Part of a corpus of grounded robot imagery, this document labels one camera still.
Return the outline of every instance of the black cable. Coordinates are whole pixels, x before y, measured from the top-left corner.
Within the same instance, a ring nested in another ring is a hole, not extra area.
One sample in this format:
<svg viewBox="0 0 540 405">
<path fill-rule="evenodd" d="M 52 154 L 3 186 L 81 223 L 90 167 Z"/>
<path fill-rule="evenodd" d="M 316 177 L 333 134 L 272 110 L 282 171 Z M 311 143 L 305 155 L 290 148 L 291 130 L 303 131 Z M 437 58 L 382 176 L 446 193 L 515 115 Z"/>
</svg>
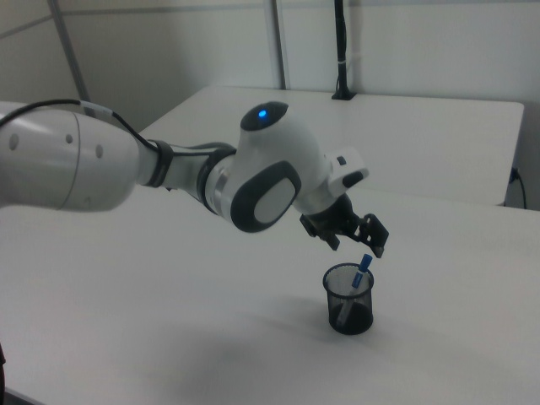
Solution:
<svg viewBox="0 0 540 405">
<path fill-rule="evenodd" d="M 13 110 L 9 112 L 6 116 L 4 116 L 2 119 L 0 119 L 0 128 L 2 128 L 4 125 L 6 125 L 8 122 L 14 120 L 18 116 L 22 116 L 23 114 L 35 110 L 40 107 L 47 107 L 50 105 L 81 105 L 81 100 L 74 100 L 74 99 L 55 99 L 55 100 L 45 100 L 45 101 L 38 101 L 36 103 L 31 103 L 28 105 L 24 105 L 16 110 Z M 158 152 L 158 147 L 150 143 L 148 140 L 143 138 L 137 131 L 135 131 L 131 125 L 127 123 L 126 120 L 124 120 L 118 113 L 112 111 L 111 115 L 122 124 L 124 128 L 126 128 L 129 133 L 137 139 L 143 146 L 146 148 L 153 150 L 154 152 Z M 186 149 L 202 149 L 206 145 L 199 145 L 199 146 L 193 146 Z M 209 156 L 210 152 L 174 152 L 173 156 Z"/>
<path fill-rule="evenodd" d="M 144 146 L 146 146 L 148 149 L 152 149 L 153 151 L 157 151 L 158 150 L 158 147 L 151 144 L 149 141 L 147 141 L 146 139 L 144 139 L 141 135 L 139 135 L 139 133 L 137 131 L 135 131 L 131 125 L 129 125 L 126 120 L 124 120 L 121 116 L 119 116 L 117 113 L 115 113 L 114 111 L 112 112 L 112 116 L 114 116 L 116 118 L 116 120 L 118 122 L 120 122 L 128 131 L 129 133 L 131 133 L 133 135 L 133 137 L 135 139 L 137 139 L 140 143 L 142 143 Z"/>
<path fill-rule="evenodd" d="M 0 128 L 6 125 L 8 122 L 17 118 L 18 116 L 22 116 L 23 114 L 27 113 L 28 111 L 35 110 L 36 108 L 40 108 L 40 107 L 47 107 L 49 105 L 62 105 L 62 104 L 81 105 L 81 101 L 73 100 L 73 99 L 57 99 L 57 100 L 38 101 L 37 103 L 24 105 L 18 108 L 17 110 L 11 111 L 2 119 L 0 119 Z"/>
<path fill-rule="evenodd" d="M 523 194 L 523 209 L 527 209 L 527 196 L 525 195 L 525 185 L 523 184 L 523 179 L 521 178 L 521 175 L 516 173 L 516 179 L 519 180 L 521 184 L 521 193 Z"/>
<path fill-rule="evenodd" d="M 2 345 L 0 345 L 0 405 L 3 405 L 3 398 L 6 394 L 6 378 L 3 373 L 3 364 L 6 359 L 3 357 Z"/>
</svg>

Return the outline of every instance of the cable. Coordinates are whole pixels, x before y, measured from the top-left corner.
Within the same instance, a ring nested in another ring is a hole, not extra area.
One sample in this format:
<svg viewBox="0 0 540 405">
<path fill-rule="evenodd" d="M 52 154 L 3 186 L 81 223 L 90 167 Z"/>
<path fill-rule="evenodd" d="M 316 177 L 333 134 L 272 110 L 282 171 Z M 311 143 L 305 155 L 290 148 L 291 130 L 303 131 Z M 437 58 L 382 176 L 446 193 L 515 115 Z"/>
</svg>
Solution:
<svg viewBox="0 0 540 405">
<path fill-rule="evenodd" d="M 527 209 L 527 196 L 525 195 L 525 185 L 523 184 L 523 179 L 521 178 L 519 172 L 516 173 L 516 179 L 521 184 L 521 193 L 523 194 L 523 209 Z"/>
<path fill-rule="evenodd" d="M 519 180 L 521 185 L 521 194 L 523 195 L 523 209 L 527 209 L 527 196 L 525 194 L 525 185 L 523 184 L 523 179 L 521 178 L 519 170 L 516 167 L 512 167 L 512 170 L 510 171 L 510 179 L 508 180 L 508 182 L 512 184 L 516 179 Z"/>
<path fill-rule="evenodd" d="M 148 140 L 143 138 L 137 131 L 135 131 L 131 125 L 129 125 L 126 120 L 124 120 L 117 112 L 110 110 L 108 108 L 105 108 L 101 105 L 95 105 L 94 103 L 89 103 L 86 101 L 81 100 L 74 100 L 74 99 L 55 99 L 55 100 L 45 100 L 45 101 L 38 101 L 36 103 L 31 103 L 28 105 L 24 105 L 16 110 L 13 110 L 9 112 L 6 116 L 4 116 L 2 119 L 0 119 L 0 128 L 2 128 L 4 125 L 6 125 L 8 122 L 14 120 L 18 116 L 22 116 L 23 114 L 38 109 L 40 107 L 47 107 L 50 105 L 82 105 L 84 108 L 90 108 L 96 111 L 104 111 L 111 116 L 113 116 L 118 122 L 122 124 L 124 128 L 127 129 L 127 131 L 135 138 L 137 139 L 143 146 L 145 146 L 148 149 L 153 150 L 154 152 L 158 152 L 158 147 L 154 144 L 150 143 Z M 202 149 L 204 147 L 209 148 L 210 146 L 207 145 L 199 145 L 199 146 L 193 146 L 190 148 L 185 149 Z M 209 156 L 211 152 L 174 152 L 173 156 Z"/>
<path fill-rule="evenodd" d="M 0 345 L 0 405 L 3 405 L 3 398 L 6 395 L 6 378 L 3 373 L 3 364 L 6 359 L 3 357 L 2 345 Z"/>
<path fill-rule="evenodd" d="M 22 116 L 23 114 L 27 113 L 28 111 L 32 111 L 40 107 L 47 107 L 48 105 L 62 105 L 62 104 L 81 105 L 81 101 L 73 100 L 73 99 L 57 99 L 57 100 L 38 101 L 37 103 L 24 105 L 18 108 L 17 110 L 11 111 L 2 119 L 0 119 L 0 128 L 6 125 L 8 122 L 17 118 L 18 116 Z"/>
</svg>

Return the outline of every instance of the white desk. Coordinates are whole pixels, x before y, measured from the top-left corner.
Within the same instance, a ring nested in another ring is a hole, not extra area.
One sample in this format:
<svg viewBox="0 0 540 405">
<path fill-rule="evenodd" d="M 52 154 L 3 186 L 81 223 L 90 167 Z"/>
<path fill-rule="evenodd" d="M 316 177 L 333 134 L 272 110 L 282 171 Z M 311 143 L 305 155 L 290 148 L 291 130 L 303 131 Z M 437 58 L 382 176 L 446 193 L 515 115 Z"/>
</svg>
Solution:
<svg viewBox="0 0 540 405">
<path fill-rule="evenodd" d="M 238 143 L 253 106 L 283 101 L 305 120 L 323 151 L 353 146 L 370 169 L 360 187 L 489 205 L 505 200 L 521 125 L 517 103 L 206 88 L 144 134 L 193 145 Z"/>
<path fill-rule="evenodd" d="M 375 322 L 327 324 L 338 252 L 291 210 L 259 235 L 139 187 L 111 213 L 0 211 L 8 388 L 47 405 L 536 403 L 540 214 L 373 190 Z"/>
</svg>

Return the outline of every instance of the white wall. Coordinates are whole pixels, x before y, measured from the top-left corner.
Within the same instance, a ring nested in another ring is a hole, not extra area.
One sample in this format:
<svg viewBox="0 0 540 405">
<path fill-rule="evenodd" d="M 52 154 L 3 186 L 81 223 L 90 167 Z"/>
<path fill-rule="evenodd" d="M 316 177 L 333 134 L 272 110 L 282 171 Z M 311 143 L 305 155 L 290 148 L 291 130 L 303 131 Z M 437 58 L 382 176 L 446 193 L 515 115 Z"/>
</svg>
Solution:
<svg viewBox="0 0 540 405">
<path fill-rule="evenodd" d="M 0 1 L 0 100 L 78 98 L 46 0 Z"/>
<path fill-rule="evenodd" d="M 137 129 L 210 84 L 276 86 L 262 0 L 59 5 L 90 99 Z"/>
<path fill-rule="evenodd" d="M 346 8 L 346 19 L 349 81 L 356 91 L 526 105 L 516 165 L 529 206 L 540 209 L 540 3 L 354 4 Z M 333 0 L 280 2 L 289 88 L 333 91 L 337 53 L 332 5 Z M 507 201 L 521 206 L 517 182 Z"/>
</svg>

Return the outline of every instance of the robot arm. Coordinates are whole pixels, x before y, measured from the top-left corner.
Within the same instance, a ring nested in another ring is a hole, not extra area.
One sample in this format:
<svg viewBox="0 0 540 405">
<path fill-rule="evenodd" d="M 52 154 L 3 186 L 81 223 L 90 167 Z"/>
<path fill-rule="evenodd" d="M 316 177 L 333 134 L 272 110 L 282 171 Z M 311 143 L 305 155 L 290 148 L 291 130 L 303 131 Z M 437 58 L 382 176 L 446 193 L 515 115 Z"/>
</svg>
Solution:
<svg viewBox="0 0 540 405">
<path fill-rule="evenodd" d="M 190 193 L 245 232 L 272 226 L 294 205 L 308 234 L 332 249 L 337 235 L 346 235 L 377 257 L 384 251 L 384 226 L 372 214 L 355 215 L 346 195 L 369 174 L 362 159 L 351 148 L 324 155 L 284 103 L 251 109 L 238 148 L 147 141 L 105 107 L 69 104 L 109 113 L 130 133 L 68 111 L 0 103 L 0 207 L 103 211 L 121 204 L 135 184 L 162 186 Z"/>
</svg>

